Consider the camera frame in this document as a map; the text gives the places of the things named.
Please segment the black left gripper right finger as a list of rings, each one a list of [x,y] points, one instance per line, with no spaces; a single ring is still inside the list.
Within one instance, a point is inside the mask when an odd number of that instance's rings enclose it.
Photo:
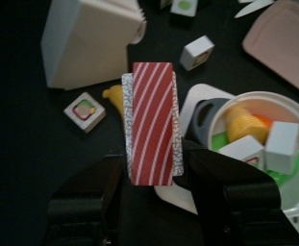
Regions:
[[[176,184],[192,196],[204,246],[299,246],[273,179],[249,164],[182,141]]]

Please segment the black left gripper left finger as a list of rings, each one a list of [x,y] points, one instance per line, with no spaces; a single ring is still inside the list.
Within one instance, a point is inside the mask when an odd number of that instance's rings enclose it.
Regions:
[[[106,156],[72,176],[49,198],[41,246],[116,246],[121,156]]]

